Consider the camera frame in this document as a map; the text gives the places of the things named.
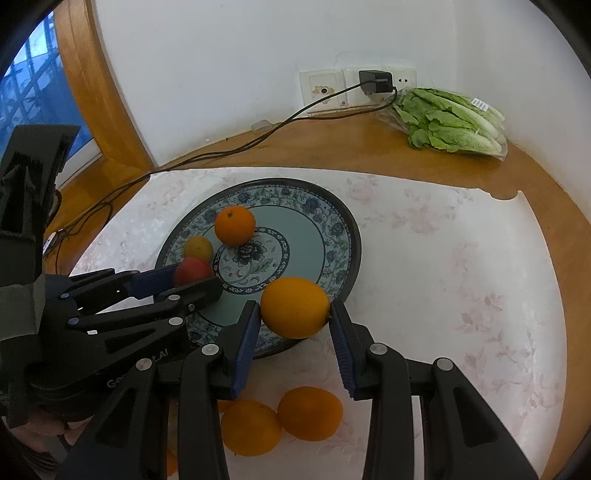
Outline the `person's left hand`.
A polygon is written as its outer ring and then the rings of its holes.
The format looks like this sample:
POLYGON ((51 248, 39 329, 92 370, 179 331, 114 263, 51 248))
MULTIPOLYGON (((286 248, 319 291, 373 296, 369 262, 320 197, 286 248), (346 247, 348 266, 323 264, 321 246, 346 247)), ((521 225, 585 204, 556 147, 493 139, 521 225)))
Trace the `person's left hand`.
POLYGON ((42 437, 53 437, 83 430, 92 418, 63 422, 50 416, 33 416, 26 424, 9 427, 8 431, 21 442, 33 442, 42 437))

